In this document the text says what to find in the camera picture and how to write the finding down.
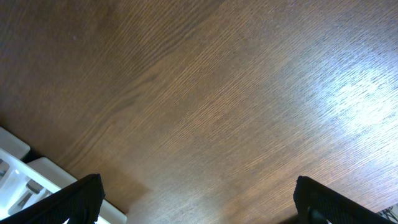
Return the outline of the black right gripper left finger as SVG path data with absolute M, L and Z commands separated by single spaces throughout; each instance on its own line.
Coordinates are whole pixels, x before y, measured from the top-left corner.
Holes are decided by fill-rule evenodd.
M 1 224 L 94 224 L 105 198 L 101 176 L 89 174 L 38 203 L 1 220 Z

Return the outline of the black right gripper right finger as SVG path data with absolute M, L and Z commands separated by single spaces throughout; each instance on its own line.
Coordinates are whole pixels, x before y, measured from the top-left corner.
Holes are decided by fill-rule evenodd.
M 293 198 L 299 223 L 394 223 L 307 176 L 298 177 Z

